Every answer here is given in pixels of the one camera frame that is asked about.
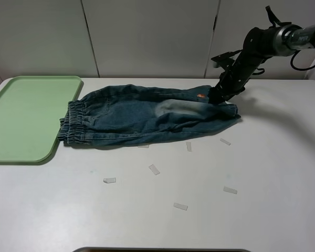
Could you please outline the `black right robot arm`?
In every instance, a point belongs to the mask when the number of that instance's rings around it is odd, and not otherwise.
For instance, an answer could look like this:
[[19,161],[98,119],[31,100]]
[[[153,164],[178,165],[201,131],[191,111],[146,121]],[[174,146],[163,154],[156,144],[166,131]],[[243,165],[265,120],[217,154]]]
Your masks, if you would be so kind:
[[216,86],[210,88],[209,103],[219,104],[245,90],[245,84],[253,75],[261,75],[259,66],[272,57],[295,56],[304,49],[315,49],[315,25],[301,28],[287,24],[268,29],[253,28],[247,34],[243,48],[211,58],[224,72]]

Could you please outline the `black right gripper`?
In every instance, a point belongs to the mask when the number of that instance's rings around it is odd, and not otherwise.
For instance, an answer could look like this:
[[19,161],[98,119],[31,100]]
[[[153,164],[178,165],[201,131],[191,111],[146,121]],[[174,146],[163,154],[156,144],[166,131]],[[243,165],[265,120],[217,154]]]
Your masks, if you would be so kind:
[[268,56],[257,52],[240,52],[234,59],[233,65],[220,75],[218,84],[210,88],[208,103],[224,103],[243,92],[245,84]]

